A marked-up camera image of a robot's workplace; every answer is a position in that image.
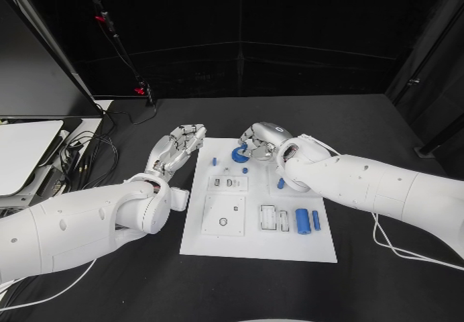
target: table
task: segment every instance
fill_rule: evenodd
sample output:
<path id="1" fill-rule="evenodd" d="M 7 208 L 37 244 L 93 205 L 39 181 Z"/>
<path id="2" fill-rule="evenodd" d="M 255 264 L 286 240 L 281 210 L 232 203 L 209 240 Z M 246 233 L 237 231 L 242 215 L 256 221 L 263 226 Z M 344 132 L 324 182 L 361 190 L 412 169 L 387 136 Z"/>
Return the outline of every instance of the table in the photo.
<path id="1" fill-rule="evenodd" d="M 151 115 L 144 101 L 116 101 L 109 109 L 139 114 L 134 121 Z M 175 126 L 203 123 L 207 136 L 236 138 L 258 121 L 276 123 L 294 135 L 311 135 L 343 154 L 445 175 L 435 160 L 416 158 L 412 147 L 420 141 L 383 95 L 167 99 L 157 117 L 144 124 L 132 126 L 125 115 L 112 118 L 119 149 L 112 183 L 142 171 L 152 145 Z M 93 175 L 103 173 L 111 162 L 103 147 Z M 194 167 L 196 155 L 177 171 L 171 186 L 190 188 Z M 370 214 L 324 202 L 338 264 L 181 256 L 186 212 L 171 212 L 161 232 L 98 259 L 67 293 L 0 319 L 461 321 L 464 272 L 399 258 L 371 241 Z M 380 222 L 397 247 L 462 265 L 431 234 L 390 218 Z M 16 303 L 53 295 L 85 267 L 40 276 Z"/>

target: blue cylinder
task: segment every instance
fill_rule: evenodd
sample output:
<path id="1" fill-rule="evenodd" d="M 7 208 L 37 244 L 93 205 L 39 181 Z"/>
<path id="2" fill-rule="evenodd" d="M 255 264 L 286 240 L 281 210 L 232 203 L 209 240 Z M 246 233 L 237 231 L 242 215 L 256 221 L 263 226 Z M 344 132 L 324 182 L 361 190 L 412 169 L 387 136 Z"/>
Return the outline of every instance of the blue cylinder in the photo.
<path id="1" fill-rule="evenodd" d="M 321 225 L 318 224 L 318 214 L 317 210 L 312 210 L 312 221 L 314 221 L 314 229 L 321 230 Z"/>
<path id="2" fill-rule="evenodd" d="M 278 188 L 284 189 L 284 185 L 285 185 L 285 181 L 284 181 L 284 178 L 281 178 L 278 181 Z"/>
<path id="3" fill-rule="evenodd" d="M 245 163 L 249 160 L 248 156 L 243 156 L 242 154 L 239 154 L 239 150 L 246 150 L 246 143 L 242 144 L 242 146 L 239 146 L 237 148 L 233 149 L 232 151 L 232 160 L 237 163 Z"/>
<path id="4" fill-rule="evenodd" d="M 309 224 L 309 216 L 307 214 L 307 209 L 297 209 L 297 229 L 299 235 L 307 235 L 311 233 L 311 224 Z"/>

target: computer monitor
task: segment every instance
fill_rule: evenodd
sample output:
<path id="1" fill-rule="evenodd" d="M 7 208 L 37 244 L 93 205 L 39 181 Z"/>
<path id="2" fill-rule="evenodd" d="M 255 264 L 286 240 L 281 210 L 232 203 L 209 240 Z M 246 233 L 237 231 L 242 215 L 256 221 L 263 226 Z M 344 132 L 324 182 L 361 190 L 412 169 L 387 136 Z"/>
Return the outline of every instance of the computer monitor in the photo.
<path id="1" fill-rule="evenodd" d="M 0 118 L 101 117 L 20 9 L 0 0 Z"/>

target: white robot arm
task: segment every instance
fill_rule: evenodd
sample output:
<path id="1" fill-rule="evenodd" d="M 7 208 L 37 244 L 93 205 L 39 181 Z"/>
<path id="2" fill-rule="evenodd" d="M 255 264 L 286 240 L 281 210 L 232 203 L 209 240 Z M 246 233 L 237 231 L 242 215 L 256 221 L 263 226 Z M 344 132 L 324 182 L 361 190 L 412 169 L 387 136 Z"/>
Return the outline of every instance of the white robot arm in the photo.
<path id="1" fill-rule="evenodd" d="M 201 124 L 180 126 L 151 150 L 145 172 L 122 184 L 66 193 L 0 219 L 1 281 L 73 268 L 164 226 L 188 192 L 168 188 L 201 147 Z"/>
<path id="2" fill-rule="evenodd" d="M 281 130 L 271 123 L 253 124 L 239 144 L 250 138 L 272 147 L 268 152 L 289 187 L 312 189 L 335 203 L 415 225 L 464 258 L 464 182 L 356 156 L 331 156 L 318 140 L 307 135 L 292 138 Z M 253 150 L 242 154 L 253 156 Z"/>

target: black tabletop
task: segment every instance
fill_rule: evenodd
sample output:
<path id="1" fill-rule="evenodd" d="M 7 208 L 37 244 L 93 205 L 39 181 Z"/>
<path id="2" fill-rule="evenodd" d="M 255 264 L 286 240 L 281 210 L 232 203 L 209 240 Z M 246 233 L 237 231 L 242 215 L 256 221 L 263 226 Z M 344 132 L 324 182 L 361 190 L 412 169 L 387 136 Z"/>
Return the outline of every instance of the black tabletop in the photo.
<path id="1" fill-rule="evenodd" d="M 108 181 L 141 172 L 161 136 L 183 124 L 201 123 L 207 137 L 237 138 L 266 121 L 295 136 L 320 139 L 343 154 L 445 175 L 435 160 L 422 160 L 420 145 L 383 95 L 167 99 L 154 119 L 131 125 L 114 115 L 112 141 L 119 165 Z M 144 101 L 116 101 L 134 121 L 152 112 Z M 103 148 L 93 175 L 111 166 Z M 191 188 L 196 154 L 168 182 Z M 132 241 L 99 258 L 75 287 L 54 300 L 0 316 L 5 321 L 200 321 L 248 319 L 308 321 L 461 321 L 464 272 L 399 258 L 371 240 L 369 213 L 324 200 L 337 264 L 216 258 L 178 254 L 186 211 L 171 211 L 160 233 Z M 380 219 L 392 243 L 462 265 L 448 246 L 419 228 Z M 86 266 L 36 278 L 14 304 L 52 296 Z"/>

